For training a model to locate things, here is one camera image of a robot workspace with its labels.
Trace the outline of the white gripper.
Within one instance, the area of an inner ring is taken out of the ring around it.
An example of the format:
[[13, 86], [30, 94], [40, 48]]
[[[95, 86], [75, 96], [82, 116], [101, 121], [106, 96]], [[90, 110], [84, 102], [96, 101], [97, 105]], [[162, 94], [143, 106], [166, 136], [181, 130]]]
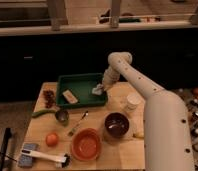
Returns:
[[120, 78], [120, 74], [109, 66], [103, 75], [102, 84], [103, 84], [103, 91], [106, 92], [109, 87], [113, 86], [115, 83], [118, 82]]

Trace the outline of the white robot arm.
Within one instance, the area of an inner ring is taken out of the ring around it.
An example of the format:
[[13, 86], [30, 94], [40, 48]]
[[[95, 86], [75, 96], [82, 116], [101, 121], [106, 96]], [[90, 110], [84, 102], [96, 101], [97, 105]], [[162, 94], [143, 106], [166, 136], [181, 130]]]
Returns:
[[102, 84], [108, 90], [123, 76], [145, 99], [145, 171], [195, 171], [184, 101], [136, 70], [131, 63], [129, 52], [110, 53]]

